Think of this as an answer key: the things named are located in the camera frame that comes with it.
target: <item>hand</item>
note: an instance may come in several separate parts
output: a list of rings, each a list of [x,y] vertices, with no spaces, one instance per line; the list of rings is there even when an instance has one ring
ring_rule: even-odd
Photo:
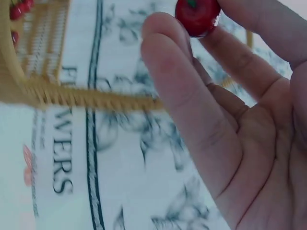
[[[291,64],[291,80],[222,28],[204,48],[256,100],[249,108],[192,57],[166,13],[143,25],[142,58],[196,167],[232,229],[307,229],[307,22],[276,0],[218,0]]]

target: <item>wicker basket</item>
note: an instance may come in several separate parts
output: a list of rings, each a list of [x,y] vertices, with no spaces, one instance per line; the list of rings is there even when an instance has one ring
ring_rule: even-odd
[[[36,0],[22,19],[10,20],[12,0],[0,0],[0,101],[45,109],[49,104],[113,111],[158,110],[159,99],[60,85],[59,70],[70,0]],[[13,45],[11,31],[20,40]],[[252,46],[252,33],[247,32]],[[231,84],[228,79],[222,86]]]

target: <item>white tablecloth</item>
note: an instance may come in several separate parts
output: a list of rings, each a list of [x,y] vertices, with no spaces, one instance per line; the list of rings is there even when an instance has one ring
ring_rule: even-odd
[[[296,2],[286,3],[303,15]],[[172,14],[174,5],[175,0],[73,0],[61,79],[103,90],[155,93],[140,61],[139,28],[147,14]],[[242,28],[225,17],[222,23],[244,41]],[[289,77],[289,67],[259,37],[255,40],[254,51]],[[194,54],[220,81],[220,67],[197,41],[192,44]],[[253,103],[239,87],[230,90]],[[84,109],[70,114],[58,107],[44,114],[0,105],[0,137],[1,229],[227,229],[166,114],[146,117]],[[73,170],[63,173],[54,160],[71,157],[54,151],[61,144],[70,148],[70,140],[73,160],[63,168],[69,171],[72,165]],[[27,158],[30,151],[32,162]],[[33,187],[26,186],[29,164],[35,167]]]

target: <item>red ball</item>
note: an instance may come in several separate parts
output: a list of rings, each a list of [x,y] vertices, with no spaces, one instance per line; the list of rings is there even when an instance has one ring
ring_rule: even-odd
[[[22,3],[24,5],[25,12],[29,12],[34,6],[34,0],[23,0]]]
[[[217,0],[178,0],[175,17],[191,37],[205,37],[217,26],[221,7]]]
[[[12,31],[11,36],[12,36],[13,45],[16,46],[16,44],[19,41],[19,34],[16,31]]]
[[[22,4],[16,4],[16,5],[11,6],[10,19],[13,21],[20,19],[24,13],[23,9],[24,7]]]

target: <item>apple stem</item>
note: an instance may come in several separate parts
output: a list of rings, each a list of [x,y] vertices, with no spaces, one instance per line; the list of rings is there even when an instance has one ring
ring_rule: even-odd
[[[187,0],[188,4],[192,8],[196,8],[196,0]]]

